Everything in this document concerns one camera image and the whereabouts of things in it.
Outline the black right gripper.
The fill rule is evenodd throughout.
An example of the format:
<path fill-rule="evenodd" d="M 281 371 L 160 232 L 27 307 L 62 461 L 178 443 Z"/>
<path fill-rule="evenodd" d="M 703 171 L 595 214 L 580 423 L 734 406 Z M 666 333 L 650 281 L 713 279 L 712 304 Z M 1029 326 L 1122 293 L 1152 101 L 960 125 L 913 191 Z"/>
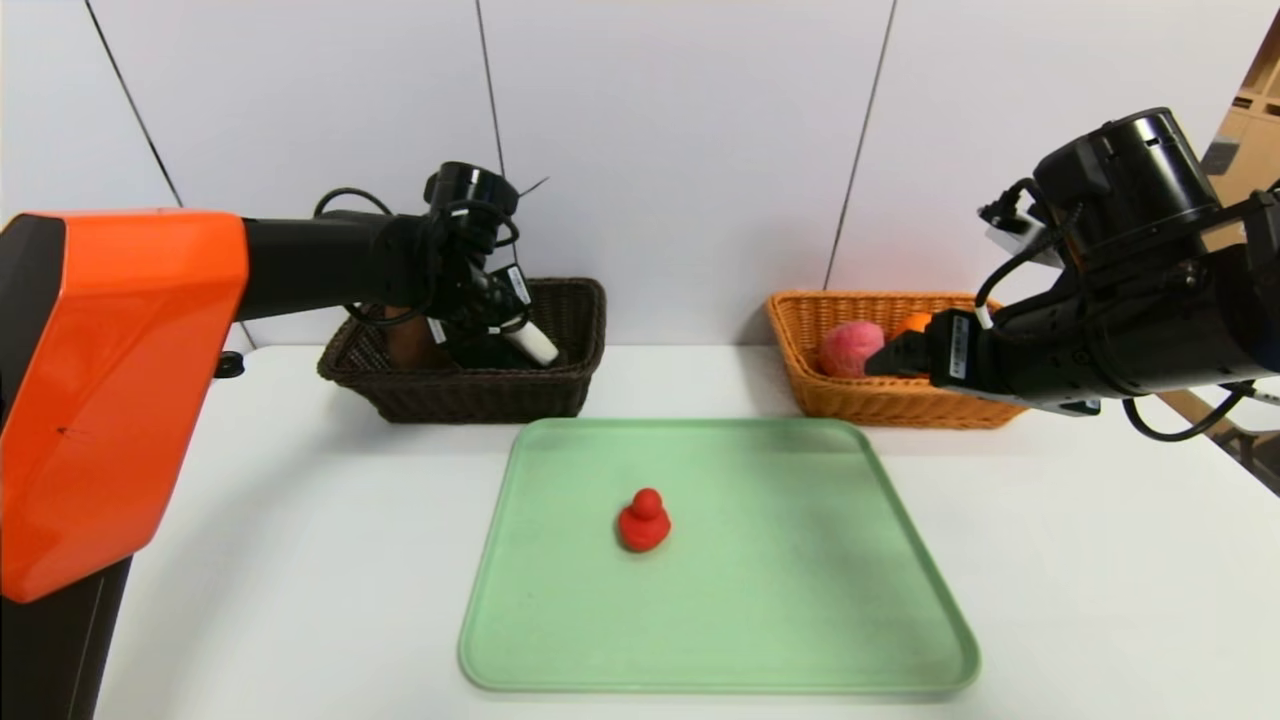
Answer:
<path fill-rule="evenodd" d="M 1114 305 L 1075 274 L 1016 301 L 984 328 L 977 310 L 946 310 L 927 333 L 905 331 L 864 363 L 867 377 L 927 379 L 1004 404 L 1083 416 L 1114 397 Z"/>

